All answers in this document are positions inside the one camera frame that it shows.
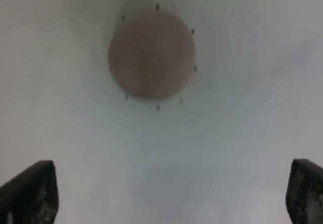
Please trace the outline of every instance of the white wall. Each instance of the white wall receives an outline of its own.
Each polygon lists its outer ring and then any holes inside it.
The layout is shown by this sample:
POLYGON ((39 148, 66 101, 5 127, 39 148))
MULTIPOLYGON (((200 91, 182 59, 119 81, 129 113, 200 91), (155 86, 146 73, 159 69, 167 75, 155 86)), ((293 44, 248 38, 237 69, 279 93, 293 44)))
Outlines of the white wall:
POLYGON ((56 223, 290 223, 292 159, 323 165, 322 4, 0 0, 0 184, 53 159, 56 223), (106 68, 121 14, 155 3, 198 49, 159 112, 125 101, 106 68))

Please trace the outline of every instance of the white ceiling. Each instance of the white ceiling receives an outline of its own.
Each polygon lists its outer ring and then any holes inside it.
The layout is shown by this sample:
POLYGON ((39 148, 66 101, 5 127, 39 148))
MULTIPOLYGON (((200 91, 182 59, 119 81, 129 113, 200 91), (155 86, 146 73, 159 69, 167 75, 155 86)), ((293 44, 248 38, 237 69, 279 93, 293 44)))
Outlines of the white ceiling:
POLYGON ((290 223, 292 159, 323 165, 322 4, 0 0, 0 184, 53 159, 56 223, 290 223), (109 41, 156 4, 195 29, 198 73, 125 101, 109 41))

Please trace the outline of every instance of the pink circular panel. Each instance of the pink circular panel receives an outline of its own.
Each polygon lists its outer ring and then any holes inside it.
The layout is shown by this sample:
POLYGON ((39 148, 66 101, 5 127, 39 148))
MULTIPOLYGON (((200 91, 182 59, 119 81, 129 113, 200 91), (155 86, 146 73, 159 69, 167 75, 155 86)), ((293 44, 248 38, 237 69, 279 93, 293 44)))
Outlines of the pink circular panel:
POLYGON ((177 93, 192 77, 195 57, 190 30, 180 18, 162 11, 148 12, 119 30, 109 49, 115 80, 144 99, 177 93))

